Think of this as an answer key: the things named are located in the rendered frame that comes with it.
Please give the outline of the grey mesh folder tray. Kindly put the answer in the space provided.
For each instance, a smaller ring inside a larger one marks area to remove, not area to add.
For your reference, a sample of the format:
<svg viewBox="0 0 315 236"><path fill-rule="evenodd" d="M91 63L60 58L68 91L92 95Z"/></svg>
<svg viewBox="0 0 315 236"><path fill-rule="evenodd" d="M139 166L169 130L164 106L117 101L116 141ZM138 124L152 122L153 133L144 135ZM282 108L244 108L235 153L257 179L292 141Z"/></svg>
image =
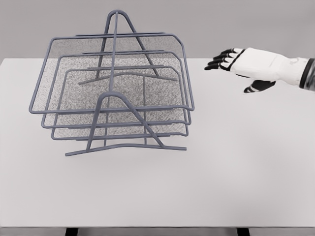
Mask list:
<svg viewBox="0 0 315 236"><path fill-rule="evenodd" d="M35 108L44 125L87 129L100 94L123 94L151 126L190 124L191 95L183 58L170 51L83 53L48 59Z"/></svg>
<svg viewBox="0 0 315 236"><path fill-rule="evenodd" d="M35 108L38 99L38 92L40 90L42 77L45 68L47 67L48 59L59 58L65 55L80 55L83 53L109 54L113 51L113 34L99 34L99 35L78 35L72 37L55 37L48 46L47 53L37 80L34 93L32 95L29 111L32 114L45 115L44 109ZM124 53L146 53L147 51L170 51L185 61L185 68L188 73L187 58L185 49L180 39L170 33L118 33L116 41L116 55L119 52ZM188 86L191 95L192 108L194 110L194 100L192 96L192 89L188 73Z"/></svg>
<svg viewBox="0 0 315 236"><path fill-rule="evenodd" d="M173 125L168 132L161 132L159 126L149 126L158 137L169 137L172 135L186 136L188 134L189 125L190 124L184 125L177 123ZM87 140L91 126L87 129L51 128L53 130L52 136L54 139ZM144 127L141 126L138 119L131 112L127 111L124 103L114 97L104 99L94 133L95 139L100 140L106 135L109 137L109 140L149 137L148 135L144 135Z"/></svg>

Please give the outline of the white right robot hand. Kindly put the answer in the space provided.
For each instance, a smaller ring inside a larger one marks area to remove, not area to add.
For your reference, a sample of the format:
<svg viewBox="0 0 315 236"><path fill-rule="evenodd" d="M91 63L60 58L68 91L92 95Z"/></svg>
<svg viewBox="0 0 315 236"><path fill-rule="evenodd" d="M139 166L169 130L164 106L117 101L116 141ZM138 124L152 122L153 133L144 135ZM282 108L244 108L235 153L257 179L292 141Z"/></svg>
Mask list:
<svg viewBox="0 0 315 236"><path fill-rule="evenodd" d="M247 48L231 48L222 51L207 63L204 70L224 70L244 78L252 78L253 82L244 89L244 93L265 91L276 84L272 62L275 53Z"/></svg>

